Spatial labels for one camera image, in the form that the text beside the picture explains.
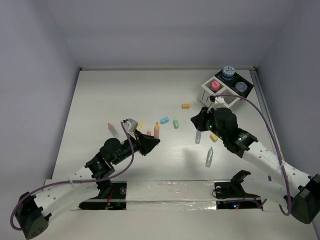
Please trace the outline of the pink cap bottle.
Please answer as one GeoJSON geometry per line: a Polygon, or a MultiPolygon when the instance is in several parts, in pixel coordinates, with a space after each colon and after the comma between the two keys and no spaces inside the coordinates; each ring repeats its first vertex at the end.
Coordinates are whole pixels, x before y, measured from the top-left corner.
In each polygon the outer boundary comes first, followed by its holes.
{"type": "Polygon", "coordinates": [[[210,85],[210,89],[211,89],[214,93],[216,93],[217,91],[219,91],[220,87],[221,87],[221,84],[220,84],[218,81],[216,81],[216,80],[214,80],[214,81],[211,83],[211,85],[210,85]]]}

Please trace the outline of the clear jar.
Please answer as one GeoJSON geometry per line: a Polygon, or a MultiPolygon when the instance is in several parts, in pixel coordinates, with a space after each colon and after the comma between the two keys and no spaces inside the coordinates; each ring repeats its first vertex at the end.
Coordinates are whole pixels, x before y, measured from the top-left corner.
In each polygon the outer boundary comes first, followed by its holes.
{"type": "Polygon", "coordinates": [[[238,81],[235,84],[235,89],[240,93],[244,93],[248,89],[248,85],[243,81],[238,81]]]}

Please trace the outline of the blue lid jar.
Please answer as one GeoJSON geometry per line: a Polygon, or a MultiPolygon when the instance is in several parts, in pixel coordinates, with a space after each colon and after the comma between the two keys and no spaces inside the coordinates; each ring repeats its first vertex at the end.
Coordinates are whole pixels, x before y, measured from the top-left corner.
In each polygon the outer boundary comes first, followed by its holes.
{"type": "Polygon", "coordinates": [[[221,72],[221,77],[229,82],[231,81],[233,78],[234,78],[234,75],[235,75],[236,71],[235,69],[232,67],[232,66],[225,66],[223,69],[222,69],[222,72],[221,72]]]}

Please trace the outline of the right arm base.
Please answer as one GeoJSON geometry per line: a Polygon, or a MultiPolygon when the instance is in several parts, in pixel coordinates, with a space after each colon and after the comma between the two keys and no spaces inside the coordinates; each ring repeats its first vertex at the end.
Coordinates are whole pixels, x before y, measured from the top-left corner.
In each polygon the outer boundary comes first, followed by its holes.
{"type": "Polygon", "coordinates": [[[214,183],[211,195],[216,199],[218,210],[263,209],[261,197],[247,193],[242,187],[244,179],[251,173],[241,170],[229,181],[214,183]]]}

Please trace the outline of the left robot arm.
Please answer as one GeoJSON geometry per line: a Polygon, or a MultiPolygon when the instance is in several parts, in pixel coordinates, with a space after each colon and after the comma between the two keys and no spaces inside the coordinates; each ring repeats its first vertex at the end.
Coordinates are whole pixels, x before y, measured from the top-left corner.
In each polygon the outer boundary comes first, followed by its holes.
{"type": "Polygon", "coordinates": [[[121,142],[109,138],[99,152],[69,179],[44,185],[19,197],[12,211],[10,222],[16,220],[16,230],[31,240],[42,234],[56,217],[79,205],[81,202],[110,194],[112,179],[123,174],[115,173],[114,166],[127,158],[134,159],[135,153],[146,156],[160,139],[135,130],[121,142]]]}

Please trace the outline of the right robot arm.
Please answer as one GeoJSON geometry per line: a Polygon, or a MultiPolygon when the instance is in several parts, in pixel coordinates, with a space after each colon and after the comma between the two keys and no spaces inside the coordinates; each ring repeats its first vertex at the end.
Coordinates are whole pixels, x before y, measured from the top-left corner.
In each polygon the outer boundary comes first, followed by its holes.
{"type": "Polygon", "coordinates": [[[295,219],[311,224],[320,212],[320,176],[302,172],[263,146],[249,132],[239,128],[237,117],[228,108],[209,109],[203,107],[191,119],[200,131],[210,131],[219,137],[224,147],[239,158],[253,164],[268,176],[271,181],[251,177],[230,183],[235,196],[249,192],[271,200],[281,207],[287,207],[295,219]]]}

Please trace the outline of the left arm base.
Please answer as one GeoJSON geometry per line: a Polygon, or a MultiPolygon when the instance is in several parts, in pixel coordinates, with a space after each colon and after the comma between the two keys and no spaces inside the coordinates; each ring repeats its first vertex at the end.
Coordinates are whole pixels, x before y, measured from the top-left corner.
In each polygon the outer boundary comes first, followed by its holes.
{"type": "Polygon", "coordinates": [[[81,202],[78,207],[81,210],[126,210],[127,209],[127,182],[116,181],[112,183],[109,193],[105,196],[100,194],[81,202]]]}

